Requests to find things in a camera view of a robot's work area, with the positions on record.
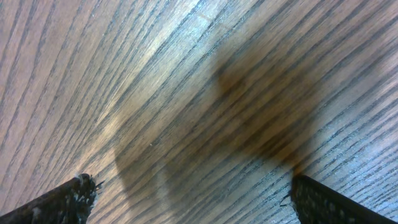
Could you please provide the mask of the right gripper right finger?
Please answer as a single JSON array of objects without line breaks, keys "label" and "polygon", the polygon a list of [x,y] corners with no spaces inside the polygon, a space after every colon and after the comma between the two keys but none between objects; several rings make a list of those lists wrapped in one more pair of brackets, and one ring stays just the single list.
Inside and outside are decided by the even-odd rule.
[{"label": "right gripper right finger", "polygon": [[397,224],[307,175],[296,175],[285,196],[300,223]]}]

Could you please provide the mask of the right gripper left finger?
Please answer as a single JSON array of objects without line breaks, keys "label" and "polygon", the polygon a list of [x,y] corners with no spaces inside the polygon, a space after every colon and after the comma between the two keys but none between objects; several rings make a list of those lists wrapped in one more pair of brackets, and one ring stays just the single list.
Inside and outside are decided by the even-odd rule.
[{"label": "right gripper left finger", "polygon": [[3,224],[86,224],[102,182],[79,174],[53,190],[1,216]]}]

